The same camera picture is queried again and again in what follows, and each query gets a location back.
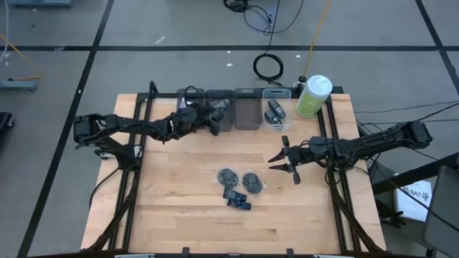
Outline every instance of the black cable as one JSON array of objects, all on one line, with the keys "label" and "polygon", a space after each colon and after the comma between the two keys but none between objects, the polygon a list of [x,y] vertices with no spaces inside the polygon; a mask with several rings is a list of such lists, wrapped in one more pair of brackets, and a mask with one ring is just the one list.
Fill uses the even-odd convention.
[{"label": "black cable", "polygon": [[[273,82],[275,80],[279,80],[282,75],[284,74],[284,64],[282,63],[282,59],[279,58],[278,56],[274,55],[274,54],[266,54],[266,52],[264,54],[261,54],[259,55],[257,58],[255,58],[255,60],[253,61],[253,72],[261,79],[261,80],[265,80],[267,82]],[[258,68],[257,68],[257,64],[258,64],[258,61],[260,61],[260,59],[262,59],[263,57],[269,57],[271,59],[273,59],[274,61],[276,61],[279,65],[279,72],[276,74],[276,75],[273,75],[273,76],[264,76],[262,74],[260,74],[260,72],[258,72]]]},{"label": "black cable", "polygon": [[420,152],[420,151],[418,151],[418,150],[412,150],[412,151],[417,152],[417,153],[421,154],[422,156],[425,156],[425,157],[431,158],[431,159],[433,159],[433,160],[439,161],[438,158],[429,156],[429,155],[427,155],[427,154],[425,154],[425,153],[422,153],[422,152]]},{"label": "black cable", "polygon": [[[365,123],[365,124],[367,124],[367,125],[373,125],[375,128],[378,128],[379,131],[381,131],[381,132],[383,131],[379,126],[377,126],[377,125],[375,125],[375,124],[373,124],[373,123]],[[370,133],[373,133],[373,132],[370,131],[370,129],[364,127],[364,125],[363,125],[362,123],[360,123],[359,126],[365,128],[365,129],[367,129]],[[420,151],[418,151],[418,150],[414,150],[414,149],[410,149],[410,150],[411,150],[411,151],[414,151],[414,152],[417,152],[417,153],[419,153],[419,154],[421,154],[421,155],[423,155],[423,156],[425,156],[425,157],[428,157],[428,158],[431,158],[431,159],[433,159],[433,160],[438,161],[438,158],[429,156],[428,154],[422,153],[422,152],[420,152]]]},{"label": "black cable", "polygon": [[[279,6],[280,6],[280,0],[278,0],[278,5],[276,6],[276,10],[275,10],[273,32],[274,32],[275,25],[276,25],[276,22],[277,22],[278,16],[279,16]],[[268,54],[268,51],[270,50],[270,47],[271,47],[271,42],[273,41],[273,35],[274,35],[274,33],[271,33],[270,43],[268,44],[268,48],[266,49],[265,53],[259,55],[253,61],[253,72],[261,80],[265,80],[267,82],[272,82],[272,81],[275,81],[275,80],[279,80],[282,77],[282,75],[284,74],[284,64],[282,63],[282,59],[277,57],[277,56],[275,56],[274,54]],[[274,61],[276,61],[278,63],[278,65],[279,65],[279,73],[277,73],[274,76],[264,76],[264,75],[260,74],[260,72],[258,72],[257,64],[258,64],[258,61],[260,61],[260,59],[262,59],[263,57],[269,57],[269,58],[273,59]]]},{"label": "black cable", "polygon": [[422,207],[424,207],[425,209],[427,209],[435,218],[437,218],[438,220],[440,220],[441,222],[443,222],[445,225],[449,226],[451,229],[454,229],[454,231],[458,232],[459,233],[459,229],[457,227],[455,227],[454,225],[452,225],[450,222],[444,220],[442,217],[438,216],[432,209],[430,209],[429,207],[427,207],[425,204],[423,204],[422,202],[420,202],[419,200],[417,200],[415,197],[411,196],[409,193],[407,193],[405,190],[403,190],[400,186],[398,186],[396,183],[394,183],[394,181],[390,180],[390,178],[388,178],[386,175],[384,175],[380,170],[379,170],[379,166],[378,166],[378,163],[375,163],[375,166],[376,166],[376,169],[378,170],[378,172],[389,182],[391,183],[395,188],[398,188],[401,192],[403,192],[404,194],[406,194],[408,197],[410,197],[413,201],[416,201],[419,205],[421,205]]},{"label": "black cable", "polygon": [[423,117],[423,118],[416,119],[415,121],[419,122],[419,121],[422,121],[422,120],[424,120],[424,119],[426,119],[426,118],[430,118],[430,117],[432,117],[432,116],[434,116],[434,115],[437,115],[437,114],[439,114],[439,113],[441,113],[441,112],[443,112],[443,111],[445,111],[445,110],[448,110],[448,109],[450,109],[450,108],[452,108],[452,107],[455,107],[455,106],[457,106],[457,105],[459,105],[459,103],[455,103],[454,105],[447,106],[447,107],[445,107],[445,108],[443,108],[443,109],[441,109],[441,110],[438,110],[437,112],[430,113],[429,115],[426,115],[426,116]]},{"label": "black cable", "polygon": [[99,189],[100,186],[102,186],[103,183],[105,183],[110,177],[112,177],[113,175],[115,175],[115,173],[120,170],[120,167],[117,167],[112,173],[108,174],[108,176],[106,176],[104,179],[102,179],[101,182],[99,182],[93,192],[91,193],[91,197],[89,198],[89,209],[91,209],[91,204],[93,204],[93,197],[94,197],[94,194],[95,192]]},{"label": "black cable", "polygon": [[[136,146],[140,146],[140,144],[135,144],[135,145],[133,145],[133,148],[136,147]],[[143,152],[143,150],[141,150],[141,149],[137,152],[135,162],[137,162],[137,160],[138,160],[138,158],[139,158],[139,156],[140,156],[140,154],[141,154],[142,152]],[[118,166],[112,173],[109,173],[108,176],[106,176],[104,179],[102,179],[102,181],[99,182],[99,183],[95,186],[93,192],[91,193],[91,197],[89,198],[89,209],[91,209],[91,204],[93,203],[93,197],[94,197],[95,192],[96,192],[96,191],[100,188],[100,186],[102,186],[102,184],[105,183],[110,177],[112,177],[113,175],[115,175],[115,173],[116,173],[118,170],[120,170],[120,166]]]},{"label": "black cable", "polygon": [[356,111],[356,112],[354,112],[354,113],[377,114],[377,113],[392,112],[392,111],[395,111],[395,110],[410,110],[410,109],[413,109],[413,108],[423,108],[423,107],[430,107],[430,106],[433,106],[433,105],[452,104],[452,103],[457,103],[457,102],[459,102],[459,100],[449,101],[449,102],[437,102],[437,103],[433,103],[433,104],[418,105],[418,106],[412,106],[412,107],[400,107],[400,108],[393,108],[393,109],[389,109],[389,110],[379,110],[379,111]]},{"label": "black cable", "polygon": [[245,20],[246,25],[248,25],[250,28],[252,28],[252,29],[254,29],[256,31],[263,32],[263,34],[265,34],[265,36],[269,36],[269,34],[274,34],[274,33],[281,33],[281,32],[286,31],[287,29],[289,29],[295,23],[296,19],[298,18],[298,16],[301,13],[301,9],[303,8],[303,3],[304,3],[304,0],[301,0],[300,7],[298,8],[298,12],[296,13],[295,18],[293,18],[293,21],[285,29],[281,29],[280,31],[277,31],[277,32],[274,31],[274,28],[273,28],[273,30],[271,32],[267,32],[266,31],[266,29],[269,28],[270,25],[271,25],[271,22],[270,22],[271,18],[269,17],[269,15],[266,12],[266,10],[264,10],[262,7],[249,5],[247,10],[250,10],[252,7],[262,9],[265,12],[266,17],[267,17],[267,19],[264,19],[265,21],[268,22],[268,27],[267,28],[261,30],[261,29],[258,29],[256,27],[250,25],[249,22],[247,21],[247,17],[245,16],[245,11],[244,11],[244,20]]},{"label": "black cable", "polygon": [[191,86],[191,85],[185,88],[185,92],[184,92],[184,102],[185,102],[185,105],[186,105],[186,106],[189,106],[189,105],[188,105],[188,101],[186,101],[186,94],[188,93],[188,90],[189,90],[189,89],[193,89],[193,90],[196,92],[196,94],[198,95],[199,104],[201,105],[201,104],[202,104],[201,95],[199,94],[198,89],[196,89],[195,86]]},{"label": "black cable", "polygon": [[[422,121],[423,123],[430,123],[430,122],[450,122],[450,121],[459,121],[459,119],[439,119],[439,120],[427,120]],[[397,123],[404,123],[404,122],[378,122],[378,123],[360,123],[359,125],[393,125]]]}]

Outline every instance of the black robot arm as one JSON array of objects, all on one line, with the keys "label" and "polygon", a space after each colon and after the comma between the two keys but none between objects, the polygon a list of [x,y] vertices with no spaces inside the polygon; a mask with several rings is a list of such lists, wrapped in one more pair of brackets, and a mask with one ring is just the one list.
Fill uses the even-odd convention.
[{"label": "black robot arm", "polygon": [[133,170],[138,166],[135,149],[122,145],[110,136],[114,133],[149,135],[165,143],[208,127],[212,135],[219,134],[219,121],[229,107],[228,100],[207,103],[191,102],[164,119],[153,122],[122,118],[117,115],[90,114],[77,116],[73,121],[73,139],[81,146],[96,146],[101,158],[115,156],[120,169]]},{"label": "black robot arm", "polygon": [[292,147],[290,147],[287,136],[283,136],[282,140],[284,147],[279,154],[271,158],[268,162],[287,158],[288,163],[271,166],[270,168],[292,173],[295,184],[299,184],[301,180],[296,171],[296,166],[316,162],[325,168],[326,164],[321,160],[328,158],[334,167],[348,170],[359,159],[395,148],[426,148],[432,141],[432,137],[425,124],[420,122],[406,122],[397,124],[380,133],[373,133],[352,140],[312,137],[310,140],[305,140],[302,144]]}]

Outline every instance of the round black object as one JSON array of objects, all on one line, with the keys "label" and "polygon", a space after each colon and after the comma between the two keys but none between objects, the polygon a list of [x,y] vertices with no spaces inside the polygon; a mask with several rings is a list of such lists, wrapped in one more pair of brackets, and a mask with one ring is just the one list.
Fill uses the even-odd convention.
[{"label": "round black object", "polygon": [[251,194],[258,194],[263,189],[261,180],[254,173],[246,173],[242,178],[242,185]]},{"label": "round black object", "polygon": [[[273,59],[274,61],[276,61],[278,63],[278,65],[279,65],[279,73],[277,73],[274,76],[264,76],[264,75],[260,74],[260,72],[258,72],[257,64],[258,64],[258,61],[260,61],[260,59],[262,59],[263,57],[269,57],[269,58]],[[259,55],[253,61],[253,72],[255,72],[255,74],[261,80],[272,82],[272,81],[275,81],[275,80],[279,80],[282,77],[282,75],[284,74],[284,64],[282,63],[282,59],[277,57],[277,56],[275,56],[274,54],[266,54],[266,53],[264,53],[264,54]]]},{"label": "round black object", "polygon": [[237,177],[236,173],[228,168],[222,169],[218,173],[217,179],[219,183],[228,189],[233,189],[239,183],[239,178]]}]

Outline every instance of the clear plastic container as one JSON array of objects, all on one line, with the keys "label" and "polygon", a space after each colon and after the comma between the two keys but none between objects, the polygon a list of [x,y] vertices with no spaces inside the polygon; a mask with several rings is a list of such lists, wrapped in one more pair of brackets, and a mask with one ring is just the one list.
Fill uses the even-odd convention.
[{"label": "clear plastic container", "polygon": [[[267,88],[262,93],[262,116],[264,126],[277,131],[286,131],[293,125],[292,117],[292,92],[289,89]],[[268,100],[274,99],[284,109],[285,118],[281,118],[282,125],[272,124],[266,117],[265,112],[270,109]]]}]

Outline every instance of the yellow cord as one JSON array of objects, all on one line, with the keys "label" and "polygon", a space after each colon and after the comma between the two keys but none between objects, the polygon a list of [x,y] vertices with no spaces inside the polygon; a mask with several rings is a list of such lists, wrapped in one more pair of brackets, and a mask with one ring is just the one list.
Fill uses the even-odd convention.
[{"label": "yellow cord", "polygon": [[[31,66],[33,66],[33,68],[35,68],[36,70],[40,71],[40,68],[35,64],[33,63],[33,61],[31,61],[29,58],[27,58],[24,54],[22,54],[15,46],[13,46],[13,44],[11,42],[8,41],[8,39],[5,38],[4,35],[0,34],[0,37],[12,48],[14,49],[14,51],[16,51],[21,57],[22,59],[24,59],[26,62],[28,62]],[[42,77],[41,76],[33,76],[33,77],[24,77],[24,78],[19,78],[17,80],[35,80],[35,79],[41,79]]]},{"label": "yellow cord", "polygon": [[323,21],[325,20],[325,17],[327,16],[328,9],[330,8],[330,2],[331,2],[331,0],[327,0],[327,4],[325,5],[325,9],[323,10],[321,20],[318,23],[317,29],[316,29],[316,33],[314,34],[313,42],[311,43],[311,47],[309,48],[308,61],[306,62],[306,68],[304,69],[304,73],[303,73],[304,77],[306,77],[306,71],[308,71],[308,68],[309,68],[309,62],[310,62],[311,57],[313,55],[313,48],[314,48],[314,45],[316,44],[318,33],[321,30]]}]

